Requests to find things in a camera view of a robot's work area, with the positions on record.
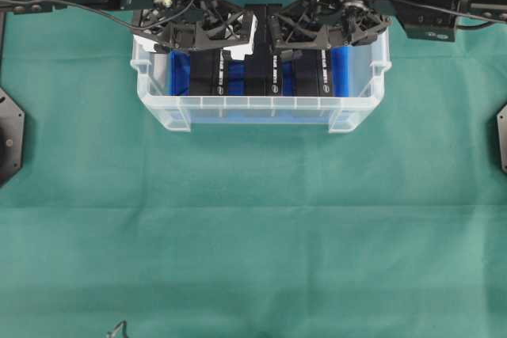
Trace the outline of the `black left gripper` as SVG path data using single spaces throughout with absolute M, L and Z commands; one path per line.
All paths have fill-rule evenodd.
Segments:
M 135 12 L 143 28 L 134 41 L 146 52 L 194 52 L 223 49 L 226 59 L 244 61 L 254 53 L 255 14 L 226 0 L 194 0 L 190 6 L 167 8 L 157 0 L 155 8 Z

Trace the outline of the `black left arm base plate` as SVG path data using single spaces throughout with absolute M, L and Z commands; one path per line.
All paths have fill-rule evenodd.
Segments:
M 22 168 L 24 132 L 24 111 L 1 89 L 1 186 Z

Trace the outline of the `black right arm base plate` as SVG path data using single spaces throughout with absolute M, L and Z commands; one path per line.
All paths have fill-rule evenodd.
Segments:
M 501 170 L 507 173 L 507 104 L 497 113 L 497 132 Z

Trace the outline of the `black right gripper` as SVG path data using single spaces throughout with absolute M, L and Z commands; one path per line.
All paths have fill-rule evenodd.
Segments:
M 296 0 L 269 13 L 272 49 L 329 51 L 370 45 L 391 26 L 391 18 L 366 0 Z

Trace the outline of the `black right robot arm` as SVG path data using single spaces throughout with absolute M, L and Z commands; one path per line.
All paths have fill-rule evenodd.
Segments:
M 330 50 L 373 44 L 392 21 L 415 40 L 452 42 L 464 27 L 506 22 L 506 0 L 296 0 L 272 13 L 274 51 Z

